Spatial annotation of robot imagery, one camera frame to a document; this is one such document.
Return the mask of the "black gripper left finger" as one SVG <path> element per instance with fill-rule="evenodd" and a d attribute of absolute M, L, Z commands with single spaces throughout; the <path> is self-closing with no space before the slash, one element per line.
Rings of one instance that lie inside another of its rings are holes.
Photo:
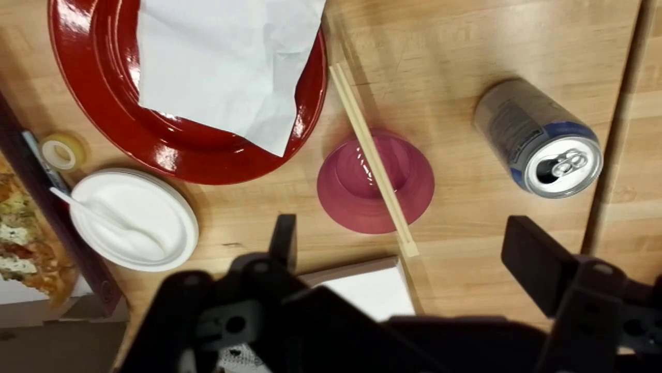
<path fill-rule="evenodd" d="M 271 235 L 269 257 L 285 269 L 296 268 L 296 228 L 298 222 L 293 213 L 279 213 Z"/>

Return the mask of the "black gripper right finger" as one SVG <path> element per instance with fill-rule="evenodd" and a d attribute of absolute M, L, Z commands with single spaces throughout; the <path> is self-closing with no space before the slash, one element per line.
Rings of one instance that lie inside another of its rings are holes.
<path fill-rule="evenodd" d="M 579 262 L 527 215 L 508 215 L 501 262 L 536 308 L 555 317 Z"/>

